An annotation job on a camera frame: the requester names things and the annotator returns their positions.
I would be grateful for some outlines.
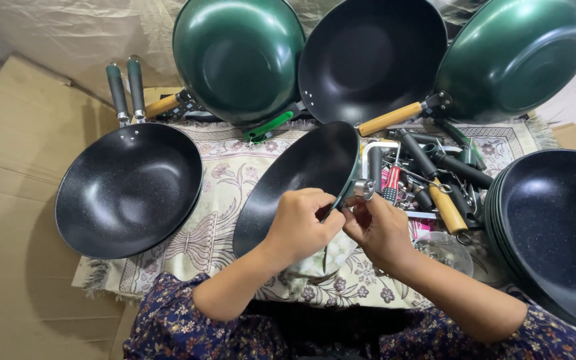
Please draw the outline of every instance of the patterned rug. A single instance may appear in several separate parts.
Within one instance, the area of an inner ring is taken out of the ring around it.
[[[89,274],[83,289],[90,296],[109,291],[122,300],[139,301],[162,271],[188,280],[201,272],[213,275],[233,262],[232,234],[252,188],[274,159],[311,128],[288,126],[285,128],[290,130],[279,132],[272,140],[249,147],[240,132],[228,125],[176,126],[197,143],[204,159],[204,187],[196,210],[171,238],[142,254],[127,259],[83,261],[87,265],[80,266],[77,271]],[[400,127],[444,135],[427,120]],[[473,139],[488,166],[486,172],[491,176],[496,176],[510,162],[525,154],[559,147],[548,125],[537,118],[526,122],[457,127]],[[447,138],[447,145],[453,144]],[[412,237],[420,236],[423,231],[443,230],[434,224],[425,229],[411,225],[410,229]],[[474,239],[469,247],[475,263],[474,277],[504,290],[509,283],[488,257],[484,233],[478,231],[470,235]],[[341,258],[339,265],[334,273],[324,277],[284,271],[270,278],[255,298],[307,302],[321,307],[359,304],[422,308],[429,305],[416,291],[385,274],[376,273],[363,251],[356,249],[356,244]]]

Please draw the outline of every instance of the wooden handle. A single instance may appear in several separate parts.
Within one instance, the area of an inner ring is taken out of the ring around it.
[[[437,178],[435,178],[434,182],[435,184],[441,184]],[[442,220],[451,235],[457,235],[462,231],[468,230],[468,226],[466,226],[466,223],[459,214],[459,210],[457,210],[454,203],[452,203],[450,196],[439,191],[437,186],[428,186],[428,191],[430,191],[430,197],[433,198],[439,214],[442,216]]]
[[[148,114],[149,117],[154,117],[178,106],[179,102],[177,101],[177,96],[169,95],[162,100],[155,101],[152,104],[146,106],[146,114]]]
[[[386,115],[376,117],[359,125],[359,134],[366,136],[379,130],[384,130],[388,126],[393,126],[404,121],[405,119],[409,119],[415,115],[421,114],[423,110],[424,109],[421,107],[420,102],[404,106],[401,109],[396,109],[395,111],[391,111]]]

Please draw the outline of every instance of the stack of woks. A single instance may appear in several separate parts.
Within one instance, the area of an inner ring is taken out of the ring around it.
[[[576,326],[576,151],[540,151],[510,164],[486,196],[484,220],[510,280]]]

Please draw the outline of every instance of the plastic container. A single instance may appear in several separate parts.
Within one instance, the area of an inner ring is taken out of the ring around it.
[[[470,253],[454,236],[434,231],[416,239],[413,245],[421,253],[472,277]]]

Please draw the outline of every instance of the green wok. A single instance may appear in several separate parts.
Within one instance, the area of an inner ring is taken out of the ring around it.
[[[490,0],[428,71],[437,71],[433,96],[360,125],[361,135],[429,108],[493,124],[542,105],[576,75],[576,0]]]
[[[188,0],[173,28],[186,89],[239,127],[272,119],[294,101],[304,43],[297,14],[284,0]]]

